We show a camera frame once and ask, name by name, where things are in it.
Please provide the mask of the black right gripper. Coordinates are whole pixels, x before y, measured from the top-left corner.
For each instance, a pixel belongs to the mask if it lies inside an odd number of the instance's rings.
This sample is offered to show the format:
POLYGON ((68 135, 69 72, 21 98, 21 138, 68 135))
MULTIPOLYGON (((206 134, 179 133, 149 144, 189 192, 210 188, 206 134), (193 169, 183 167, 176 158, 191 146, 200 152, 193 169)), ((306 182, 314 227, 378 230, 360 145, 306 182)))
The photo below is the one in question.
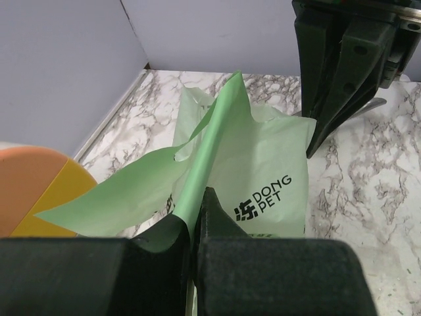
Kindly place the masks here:
POLYGON ((293 1, 292 5, 297 15, 302 115, 317 121, 307 148, 311 158, 379 87, 390 87, 404 73, 420 43, 420 2, 293 1), (324 13, 302 13, 304 9, 324 13), (397 29, 392 48, 388 23, 397 29), (384 68, 388 53, 390 65, 384 68))

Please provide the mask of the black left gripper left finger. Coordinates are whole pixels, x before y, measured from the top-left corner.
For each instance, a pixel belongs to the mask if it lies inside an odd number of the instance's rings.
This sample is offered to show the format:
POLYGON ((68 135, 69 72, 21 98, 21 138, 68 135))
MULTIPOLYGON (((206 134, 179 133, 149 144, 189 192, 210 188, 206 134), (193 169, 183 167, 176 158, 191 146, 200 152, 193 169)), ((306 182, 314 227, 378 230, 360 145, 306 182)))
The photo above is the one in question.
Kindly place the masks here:
POLYGON ((2 315, 183 315, 189 232, 168 215, 132 239, 4 238, 2 315))

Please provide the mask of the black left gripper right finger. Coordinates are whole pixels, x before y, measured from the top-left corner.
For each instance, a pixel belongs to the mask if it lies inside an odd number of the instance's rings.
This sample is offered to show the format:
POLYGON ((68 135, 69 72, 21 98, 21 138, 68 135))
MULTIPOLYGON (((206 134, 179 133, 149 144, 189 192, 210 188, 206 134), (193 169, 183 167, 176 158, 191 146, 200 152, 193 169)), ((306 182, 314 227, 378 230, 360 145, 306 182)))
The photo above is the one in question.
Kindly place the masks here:
POLYGON ((338 240, 252 238, 205 190, 195 239, 199 315, 375 315, 352 248, 338 240))

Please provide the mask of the green cat litter bag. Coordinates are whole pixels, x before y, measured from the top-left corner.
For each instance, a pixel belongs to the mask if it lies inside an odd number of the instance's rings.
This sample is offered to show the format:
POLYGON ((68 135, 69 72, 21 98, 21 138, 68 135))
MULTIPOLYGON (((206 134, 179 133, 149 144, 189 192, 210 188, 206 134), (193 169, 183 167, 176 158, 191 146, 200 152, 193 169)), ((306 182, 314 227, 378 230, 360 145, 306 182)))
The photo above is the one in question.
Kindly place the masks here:
POLYGON ((213 99, 196 88, 185 89, 182 96, 172 146, 144 155, 39 218, 82 236, 110 238, 166 208, 166 216, 183 220, 189 232, 187 311, 195 285, 196 227, 207 188, 214 189, 223 210, 248 236, 303 237, 306 150, 315 122, 252 107, 240 72, 213 99))

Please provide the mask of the silver metal scoop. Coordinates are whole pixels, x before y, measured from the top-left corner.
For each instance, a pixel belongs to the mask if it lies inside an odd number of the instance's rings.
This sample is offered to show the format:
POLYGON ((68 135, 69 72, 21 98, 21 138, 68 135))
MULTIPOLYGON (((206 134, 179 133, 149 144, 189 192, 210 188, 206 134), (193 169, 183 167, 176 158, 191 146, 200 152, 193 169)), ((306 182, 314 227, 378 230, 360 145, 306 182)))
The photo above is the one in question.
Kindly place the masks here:
POLYGON ((387 100, 384 98, 380 98, 380 97, 375 97, 372 100, 370 100, 364 107, 362 107, 361 109, 359 109, 356 113, 355 116, 359 116, 362 115, 368 111, 371 111, 377 107, 380 107, 382 105, 385 105, 387 103, 387 100))

